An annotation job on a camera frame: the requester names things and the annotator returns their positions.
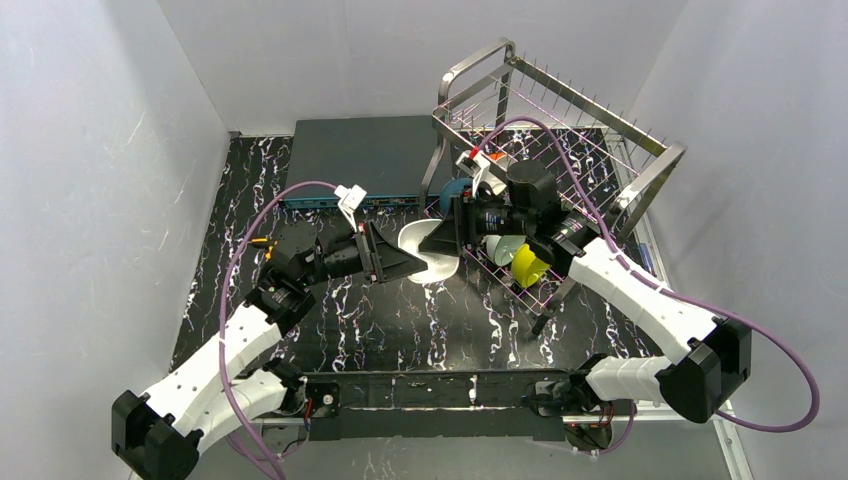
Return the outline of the white square bowl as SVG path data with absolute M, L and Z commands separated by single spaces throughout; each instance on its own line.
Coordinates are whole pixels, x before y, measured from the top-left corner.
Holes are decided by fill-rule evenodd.
M 444 254 L 426 253 L 419 250 L 423 239 L 432 233 L 441 221 L 422 219 L 407 223 L 398 234 L 398 246 L 406 253 L 426 263 L 427 269 L 407 276 L 413 283 L 424 285 L 443 282 L 452 277 L 459 268 L 459 258 Z

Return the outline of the pale green celadon bowl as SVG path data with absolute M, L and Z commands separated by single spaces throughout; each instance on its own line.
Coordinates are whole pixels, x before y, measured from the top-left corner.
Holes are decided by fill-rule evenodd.
M 496 267 L 504 267 L 513 261 L 525 242 L 526 237 L 522 235 L 488 235 L 484 241 L 485 253 Z

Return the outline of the orange white bowl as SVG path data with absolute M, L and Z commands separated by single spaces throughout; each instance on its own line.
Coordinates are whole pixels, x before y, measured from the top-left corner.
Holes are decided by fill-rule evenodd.
M 508 155 L 506 153 L 503 153 L 503 152 L 496 152 L 496 153 L 489 154 L 488 157 L 493 163 L 497 164 L 501 160 L 507 158 Z

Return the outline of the yellow bowl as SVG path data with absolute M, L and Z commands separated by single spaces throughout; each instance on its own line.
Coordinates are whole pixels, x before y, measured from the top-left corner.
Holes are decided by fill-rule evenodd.
M 516 251 L 511 262 L 512 277 L 523 289 L 537 283 L 549 269 L 550 265 L 540 260 L 527 243 Z

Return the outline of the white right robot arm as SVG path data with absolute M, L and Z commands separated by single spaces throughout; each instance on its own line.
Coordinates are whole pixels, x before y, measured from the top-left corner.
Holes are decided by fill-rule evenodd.
M 571 373 L 562 395 L 566 408 L 637 400 L 664 403 L 695 423 L 716 414 L 750 373 L 750 328 L 672 298 L 607 243 L 598 224 L 563 205 L 556 179 L 542 163 L 511 165 L 506 193 L 452 195 L 449 212 L 420 242 L 420 251 L 458 256 L 489 235 L 523 236 L 541 262 L 602 296 L 661 350 L 647 358 L 593 356 Z

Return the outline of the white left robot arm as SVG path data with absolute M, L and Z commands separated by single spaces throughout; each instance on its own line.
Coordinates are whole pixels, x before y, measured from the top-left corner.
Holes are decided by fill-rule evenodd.
M 303 382 L 279 360 L 234 379 L 315 306 L 313 285 L 357 273 L 387 283 L 427 268 L 371 222 L 329 241 L 298 223 L 249 244 L 265 263 L 218 335 L 142 394 L 127 390 L 112 405 L 112 450 L 141 479 L 185 479 L 205 449 L 250 419 L 307 405 Z

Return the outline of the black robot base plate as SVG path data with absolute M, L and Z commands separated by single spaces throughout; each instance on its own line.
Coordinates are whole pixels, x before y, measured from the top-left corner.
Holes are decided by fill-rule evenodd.
M 618 403 L 592 400 L 559 369 L 315 372 L 263 421 L 307 430 L 310 440 L 383 438 L 579 438 L 610 441 Z

